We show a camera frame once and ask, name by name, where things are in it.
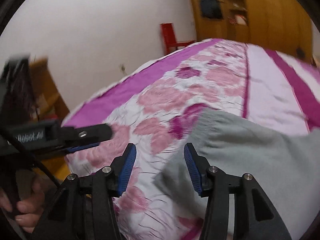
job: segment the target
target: black cable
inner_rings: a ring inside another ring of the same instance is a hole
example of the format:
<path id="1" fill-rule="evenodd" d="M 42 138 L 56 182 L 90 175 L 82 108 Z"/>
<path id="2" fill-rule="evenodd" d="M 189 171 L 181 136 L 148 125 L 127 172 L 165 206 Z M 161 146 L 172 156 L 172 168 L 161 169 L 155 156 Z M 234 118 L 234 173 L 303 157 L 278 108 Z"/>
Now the black cable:
<path id="1" fill-rule="evenodd" d="M 49 179 L 56 185 L 56 187 L 60 187 L 60 183 L 58 180 L 52 175 L 52 173 L 47 169 L 46 166 L 42 164 L 41 161 L 37 160 L 35 156 L 29 152 L 21 142 L 17 140 L 14 136 L 12 136 L 5 128 L 0 126 L 0 135 L 7 140 L 9 143 L 12 144 L 21 154 L 24 154 L 30 161 L 35 165 L 35 167 L 39 168 L 41 171 L 46 174 Z"/>

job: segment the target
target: wooden wardrobe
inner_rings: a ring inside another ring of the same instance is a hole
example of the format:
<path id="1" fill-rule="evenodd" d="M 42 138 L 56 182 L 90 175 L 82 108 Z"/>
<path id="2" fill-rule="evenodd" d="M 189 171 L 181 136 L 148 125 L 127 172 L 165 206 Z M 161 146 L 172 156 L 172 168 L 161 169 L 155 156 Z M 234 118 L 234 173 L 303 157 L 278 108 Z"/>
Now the wooden wardrobe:
<path id="1" fill-rule="evenodd" d="M 297 49 L 312 57 L 311 19 L 296 0 L 219 0 L 222 20 L 201 15 L 200 0 L 191 0 L 197 40 L 223 38 L 248 42 L 264 48 L 278 50 L 297 57 Z M 239 11 L 233 7 L 236 2 Z M 247 26 L 233 25 L 229 17 L 240 13 L 247 18 Z"/>

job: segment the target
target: metal screw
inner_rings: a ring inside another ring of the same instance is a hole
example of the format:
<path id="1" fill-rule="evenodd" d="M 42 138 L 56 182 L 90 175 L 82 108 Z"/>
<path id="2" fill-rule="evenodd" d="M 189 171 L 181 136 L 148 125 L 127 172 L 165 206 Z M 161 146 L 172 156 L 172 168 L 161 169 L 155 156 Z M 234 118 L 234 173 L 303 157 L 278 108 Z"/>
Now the metal screw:
<path id="1" fill-rule="evenodd" d="M 253 176 L 252 176 L 250 173 L 246 173 L 246 174 L 244 175 L 244 178 L 245 178 L 246 180 L 252 180 L 252 179 L 253 179 Z"/>
<path id="2" fill-rule="evenodd" d="M 106 166 L 106 167 L 102 168 L 102 172 L 103 173 L 109 173 L 110 171 L 111 171 L 111 167 L 109 167 L 109 166 Z"/>
<path id="3" fill-rule="evenodd" d="M 77 175 L 76 174 L 74 174 L 74 173 L 71 173 L 71 174 L 69 174 L 68 175 L 68 180 L 74 180 L 75 178 L 77 177 Z"/>
<path id="4" fill-rule="evenodd" d="M 88 133 L 87 133 L 86 131 L 80 132 L 80 133 L 79 133 L 79 137 L 80 137 L 80 138 L 86 137 L 87 134 L 88 134 Z"/>
<path id="5" fill-rule="evenodd" d="M 209 171 L 215 173 L 218 171 L 218 168 L 216 166 L 210 166 Z"/>

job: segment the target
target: red chair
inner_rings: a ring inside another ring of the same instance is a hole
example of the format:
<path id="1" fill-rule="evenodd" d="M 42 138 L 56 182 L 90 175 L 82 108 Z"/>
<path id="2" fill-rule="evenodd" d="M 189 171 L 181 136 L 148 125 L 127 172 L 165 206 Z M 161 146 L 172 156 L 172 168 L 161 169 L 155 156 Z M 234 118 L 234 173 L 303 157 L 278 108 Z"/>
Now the red chair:
<path id="1" fill-rule="evenodd" d="M 161 32 L 164 39 L 164 45 L 167 55 L 170 54 L 170 48 L 186 47 L 196 41 L 179 41 L 176 40 L 172 23 L 161 23 Z"/>

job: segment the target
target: bedsheet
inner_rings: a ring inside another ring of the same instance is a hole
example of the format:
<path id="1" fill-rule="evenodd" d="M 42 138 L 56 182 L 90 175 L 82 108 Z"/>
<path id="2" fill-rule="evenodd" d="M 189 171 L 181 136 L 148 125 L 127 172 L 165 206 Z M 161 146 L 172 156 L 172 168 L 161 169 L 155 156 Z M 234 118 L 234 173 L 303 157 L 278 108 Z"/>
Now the bedsheet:
<path id="1" fill-rule="evenodd" d="M 66 126 L 106 122 L 114 137 L 66 156 L 79 176 L 110 165 L 131 142 L 137 159 L 127 191 L 114 199 L 127 239 L 195 239 L 201 219 L 152 183 L 184 144 L 205 107 L 226 111 L 288 135 L 320 126 L 320 75 L 288 55 L 251 44 L 208 39 L 141 66 L 97 92 Z"/>

